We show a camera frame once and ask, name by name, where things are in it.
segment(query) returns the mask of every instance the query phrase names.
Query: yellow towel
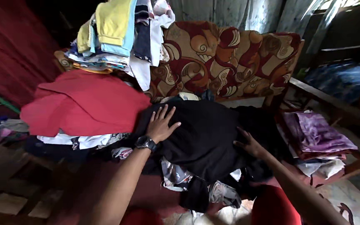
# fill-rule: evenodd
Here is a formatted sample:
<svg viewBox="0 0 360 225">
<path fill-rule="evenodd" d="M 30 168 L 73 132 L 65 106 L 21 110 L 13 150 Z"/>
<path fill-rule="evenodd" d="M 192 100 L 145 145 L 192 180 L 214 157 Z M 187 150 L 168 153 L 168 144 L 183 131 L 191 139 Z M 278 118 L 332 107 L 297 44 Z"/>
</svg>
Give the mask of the yellow towel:
<svg viewBox="0 0 360 225">
<path fill-rule="evenodd" d="M 90 21 L 84 23 L 77 34 L 77 49 L 79 53 L 88 51 L 90 47 L 88 46 L 88 39 L 90 37 Z"/>
<path fill-rule="evenodd" d="M 95 11 L 100 43 L 122 46 L 130 17 L 132 0 L 111 0 L 100 3 Z"/>
</svg>

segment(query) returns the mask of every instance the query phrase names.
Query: sofa backrest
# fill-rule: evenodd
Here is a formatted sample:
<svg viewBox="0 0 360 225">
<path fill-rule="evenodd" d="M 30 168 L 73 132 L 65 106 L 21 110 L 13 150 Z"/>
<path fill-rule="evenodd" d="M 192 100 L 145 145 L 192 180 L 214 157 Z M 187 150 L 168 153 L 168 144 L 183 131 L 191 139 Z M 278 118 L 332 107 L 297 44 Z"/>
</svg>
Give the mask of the sofa backrest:
<svg viewBox="0 0 360 225">
<path fill-rule="evenodd" d="M 259 34 L 201 22 L 164 30 L 170 59 L 151 67 L 153 101 L 210 89 L 217 101 L 280 94 L 290 80 L 301 39 L 296 33 Z"/>
</svg>

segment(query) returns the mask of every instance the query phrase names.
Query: light blue shirt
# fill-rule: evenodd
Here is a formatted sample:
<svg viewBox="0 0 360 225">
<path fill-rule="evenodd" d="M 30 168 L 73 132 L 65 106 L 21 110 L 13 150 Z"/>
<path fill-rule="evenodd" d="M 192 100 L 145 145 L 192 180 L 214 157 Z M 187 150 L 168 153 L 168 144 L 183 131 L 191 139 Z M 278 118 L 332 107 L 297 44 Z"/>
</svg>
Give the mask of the light blue shirt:
<svg viewBox="0 0 360 225">
<path fill-rule="evenodd" d="M 101 50 L 103 52 L 109 52 L 130 57 L 130 51 L 133 48 L 134 42 L 134 11 L 136 10 L 136 3 L 137 0 L 132 0 L 131 2 L 130 18 L 127 26 L 127 32 L 124 36 L 123 45 L 119 46 L 115 44 L 101 43 Z"/>
</svg>

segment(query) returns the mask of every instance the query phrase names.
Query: purple fabric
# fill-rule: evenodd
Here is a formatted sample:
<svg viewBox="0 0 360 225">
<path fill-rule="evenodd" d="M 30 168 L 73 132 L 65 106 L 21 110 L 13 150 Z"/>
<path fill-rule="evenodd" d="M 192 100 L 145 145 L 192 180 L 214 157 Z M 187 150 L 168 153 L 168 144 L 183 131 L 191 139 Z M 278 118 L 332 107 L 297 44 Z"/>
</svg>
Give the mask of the purple fabric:
<svg viewBox="0 0 360 225">
<path fill-rule="evenodd" d="M 318 113 L 285 112 L 283 117 L 303 152 L 357 150 L 352 141 L 329 126 L 325 118 Z"/>
</svg>

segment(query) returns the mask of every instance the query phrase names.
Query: patterned cloth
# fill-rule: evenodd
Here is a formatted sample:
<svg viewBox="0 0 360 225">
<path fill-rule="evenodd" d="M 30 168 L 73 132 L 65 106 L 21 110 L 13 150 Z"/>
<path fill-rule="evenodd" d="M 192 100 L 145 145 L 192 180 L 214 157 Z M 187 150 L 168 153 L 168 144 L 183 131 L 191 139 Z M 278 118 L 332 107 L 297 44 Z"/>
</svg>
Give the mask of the patterned cloth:
<svg viewBox="0 0 360 225">
<path fill-rule="evenodd" d="M 356 62 L 319 67 L 305 80 L 312 87 L 349 104 L 360 98 L 360 64 Z"/>
<path fill-rule="evenodd" d="M 170 60 L 151 67 L 154 100 L 210 89 L 217 100 L 280 94 L 289 81 L 301 39 L 295 33 L 259 34 L 210 22 L 175 22 L 164 31 Z"/>
</svg>

